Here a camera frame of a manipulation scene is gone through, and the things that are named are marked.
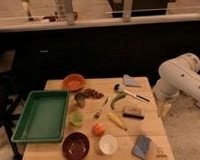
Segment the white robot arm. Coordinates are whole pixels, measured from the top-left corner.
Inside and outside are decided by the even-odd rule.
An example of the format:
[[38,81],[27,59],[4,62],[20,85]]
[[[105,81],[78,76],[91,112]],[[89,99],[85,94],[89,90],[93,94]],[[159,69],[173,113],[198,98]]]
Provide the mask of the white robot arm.
[[200,107],[200,58],[193,53],[168,59],[158,69],[159,79],[153,87],[158,116],[164,117],[180,91],[192,96]]

